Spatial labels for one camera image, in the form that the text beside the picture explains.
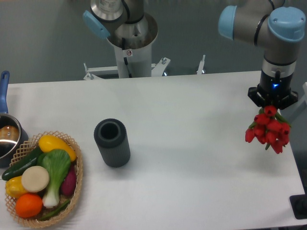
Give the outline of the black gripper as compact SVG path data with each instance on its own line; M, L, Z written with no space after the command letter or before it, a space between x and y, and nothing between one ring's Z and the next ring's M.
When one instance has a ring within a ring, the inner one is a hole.
M291 80L294 73L294 62L288 65L277 65L263 62L258 87L248 89L248 97L257 107L264 107L268 96L277 99L277 108L283 110L298 102L298 93L291 91Z

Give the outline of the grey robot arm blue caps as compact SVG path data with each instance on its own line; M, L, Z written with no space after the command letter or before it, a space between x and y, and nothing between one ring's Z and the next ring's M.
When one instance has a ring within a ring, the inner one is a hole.
M283 0L247 0L243 6L227 6L218 21L220 35L264 49L260 82L250 87L248 97L258 107L273 105L283 110L298 101L290 84L306 16Z

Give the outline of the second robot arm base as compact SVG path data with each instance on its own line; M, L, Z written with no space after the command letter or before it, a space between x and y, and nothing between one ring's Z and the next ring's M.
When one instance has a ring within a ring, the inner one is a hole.
M142 0L92 0L90 10L83 13L85 25L101 39L139 35L143 17Z

